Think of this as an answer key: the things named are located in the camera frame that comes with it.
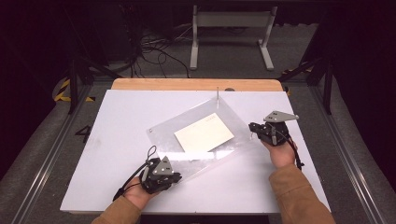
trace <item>gray carpet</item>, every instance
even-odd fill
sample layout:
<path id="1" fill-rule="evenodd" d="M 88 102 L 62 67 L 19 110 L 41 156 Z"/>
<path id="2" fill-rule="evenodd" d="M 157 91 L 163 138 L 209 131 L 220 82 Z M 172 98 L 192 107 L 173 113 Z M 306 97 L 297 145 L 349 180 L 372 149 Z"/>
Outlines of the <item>gray carpet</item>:
<path id="1" fill-rule="evenodd" d="M 314 25 L 284 26 L 273 29 L 268 47 L 275 66 L 273 72 L 266 71 L 256 44 L 257 39 L 261 37 L 261 30 L 247 29 L 239 35 L 224 29 L 204 30 L 199 35 L 198 69 L 191 71 L 191 77 L 279 77 L 282 71 L 298 65 L 315 29 Z M 189 66 L 190 41 L 175 43 L 165 51 Z M 146 56 L 148 60 L 155 62 L 158 53 L 152 52 Z M 137 68 L 139 76 L 163 77 L 160 66 L 143 60 L 139 60 L 139 65 L 141 67 L 141 72 Z M 121 64 L 113 63 L 110 68 L 118 66 Z M 168 77 L 186 76 L 185 68 L 169 57 L 163 65 L 163 71 Z M 131 70 L 126 70 L 121 74 L 129 77 Z M 290 102 L 294 112 L 300 116 L 298 122 L 318 174 L 323 179 L 322 186 L 333 216 L 337 223 L 370 223 L 347 175 L 346 168 L 340 160 L 329 128 L 319 112 L 320 105 L 314 101 L 310 89 L 299 81 L 303 80 L 304 76 L 300 74 L 292 82 L 284 83 L 284 85 L 290 87 Z M 74 173 L 84 148 L 83 136 L 75 135 L 75 133 L 86 125 L 93 125 L 104 94 L 111 87 L 111 81 L 106 81 L 106 77 L 98 76 L 96 79 L 102 81 L 96 81 L 89 93 L 89 96 L 96 97 L 96 101 L 84 103 L 79 110 L 66 136 L 65 145 L 25 223 L 90 223 L 96 217 L 96 215 L 71 215 L 59 211 L 68 181 Z M 54 92 L 59 90 L 62 82 L 60 80 Z M 68 108 L 67 102 L 57 103 L 0 182 L 0 223 L 11 223 L 16 215 L 35 178 L 35 173 L 46 158 L 62 127 Z M 396 194 L 362 142 L 336 82 L 334 82 L 332 92 L 332 117 L 361 168 L 382 215 L 388 223 L 396 223 L 396 214 L 393 212 L 396 210 Z M 271 215 L 269 218 L 273 224 L 281 223 L 279 215 Z"/>

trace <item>metal rail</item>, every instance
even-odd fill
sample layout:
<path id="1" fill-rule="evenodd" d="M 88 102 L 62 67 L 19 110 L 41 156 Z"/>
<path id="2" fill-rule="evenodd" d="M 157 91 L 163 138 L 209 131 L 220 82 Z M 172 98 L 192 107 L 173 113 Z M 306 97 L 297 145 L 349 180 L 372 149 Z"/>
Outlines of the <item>metal rail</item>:
<path id="1" fill-rule="evenodd" d="M 82 104 L 85 102 L 84 99 L 88 96 L 88 93 L 91 90 L 91 86 L 83 86 L 82 90 L 78 96 L 78 104 L 74 113 L 68 115 L 64 120 L 64 124 L 53 143 L 47 158 L 44 160 L 41 168 L 39 169 L 37 175 L 35 176 L 35 180 L 33 181 L 32 186 L 29 188 L 21 206 L 15 215 L 14 219 L 12 220 L 12 224 L 22 224 L 25 223 L 27 218 L 29 217 L 30 213 L 35 206 L 35 202 L 37 201 L 38 197 L 42 189 L 44 188 L 48 178 L 50 177 L 50 173 L 52 171 L 55 162 L 57 161 L 61 150 L 64 147 L 65 138 L 70 130 L 73 121 L 75 120 L 78 111 L 81 109 Z"/>
<path id="2" fill-rule="evenodd" d="M 346 144 L 344 143 L 343 138 L 335 124 L 334 119 L 331 115 L 328 115 L 325 108 L 322 105 L 323 98 L 320 94 L 318 87 L 308 87 L 315 99 L 316 103 L 319 105 L 321 115 L 326 121 L 329 129 L 332 132 L 332 136 L 337 145 L 337 152 L 340 156 L 342 163 L 346 168 L 346 172 L 350 178 L 350 181 L 358 194 L 359 199 L 361 200 L 361 204 L 363 206 L 364 211 L 367 214 L 367 217 L 370 219 L 371 223 L 387 223 L 387 221 L 382 217 L 379 212 L 378 207 L 375 204 L 372 193 L 364 179 L 363 174 L 361 173 L 361 169 L 356 163 L 353 155 L 350 153 Z"/>

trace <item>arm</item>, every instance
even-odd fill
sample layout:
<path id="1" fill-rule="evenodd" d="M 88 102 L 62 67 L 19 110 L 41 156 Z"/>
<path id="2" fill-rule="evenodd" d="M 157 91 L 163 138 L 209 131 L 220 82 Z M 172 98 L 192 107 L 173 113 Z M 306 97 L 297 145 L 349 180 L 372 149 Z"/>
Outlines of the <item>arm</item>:
<path id="1" fill-rule="evenodd" d="M 158 194 L 148 194 L 138 183 L 139 178 L 133 178 L 127 188 L 137 185 L 114 201 L 92 224 L 136 223 L 149 200 Z"/>
<path id="2" fill-rule="evenodd" d="M 288 143 L 272 147 L 271 161 L 277 168 L 270 177 L 282 221 L 289 223 L 335 223 L 327 207 L 320 202 L 309 181 L 294 165 L 294 152 Z"/>

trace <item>metal stand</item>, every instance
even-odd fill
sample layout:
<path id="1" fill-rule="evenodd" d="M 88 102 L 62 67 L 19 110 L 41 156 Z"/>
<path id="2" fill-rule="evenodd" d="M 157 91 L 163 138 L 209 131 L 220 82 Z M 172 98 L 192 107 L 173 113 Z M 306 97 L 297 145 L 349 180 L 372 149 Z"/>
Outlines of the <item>metal stand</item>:
<path id="1" fill-rule="evenodd" d="M 117 73 L 114 73 L 102 65 L 95 63 L 87 58 L 77 56 L 70 63 L 70 95 L 71 104 L 69 114 L 73 114 L 75 108 L 78 105 L 78 76 L 80 77 L 83 85 L 92 85 L 94 78 L 91 74 L 89 67 L 97 69 L 99 72 L 106 76 L 119 78 L 121 77 Z"/>
<path id="2" fill-rule="evenodd" d="M 271 11 L 263 12 L 206 12 L 198 11 L 197 6 L 194 6 L 190 69 L 195 70 L 198 67 L 198 27 L 264 27 L 264 38 L 259 39 L 258 44 L 267 70 L 274 70 L 267 44 L 274 24 L 276 10 L 277 7 L 272 7 Z"/>
<path id="3" fill-rule="evenodd" d="M 313 66 L 312 72 L 306 78 L 308 86 L 317 86 L 320 80 L 325 76 L 324 92 L 323 92 L 323 105 L 326 112 L 330 115 L 330 99 L 332 96 L 332 64 L 329 58 L 316 58 L 315 60 L 304 63 L 294 70 L 288 72 L 286 75 L 278 78 L 280 82 L 284 82 L 292 77 L 302 73 L 304 70 Z"/>

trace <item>metal bracket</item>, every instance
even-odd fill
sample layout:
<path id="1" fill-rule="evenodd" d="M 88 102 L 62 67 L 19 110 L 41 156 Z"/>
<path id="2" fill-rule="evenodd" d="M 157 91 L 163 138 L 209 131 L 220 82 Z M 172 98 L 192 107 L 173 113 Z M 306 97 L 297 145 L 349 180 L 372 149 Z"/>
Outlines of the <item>metal bracket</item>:
<path id="1" fill-rule="evenodd" d="M 173 169 L 169 159 L 165 156 L 152 171 L 153 175 L 172 175 Z"/>
<path id="2" fill-rule="evenodd" d="M 298 119 L 298 118 L 299 118 L 298 115 L 291 115 L 291 114 L 287 114 L 287 113 L 283 113 L 283 112 L 274 110 L 271 114 L 269 114 L 267 117 L 265 117 L 264 121 L 279 123 L 279 122 L 283 122 L 286 120 L 292 120 L 292 119 Z"/>

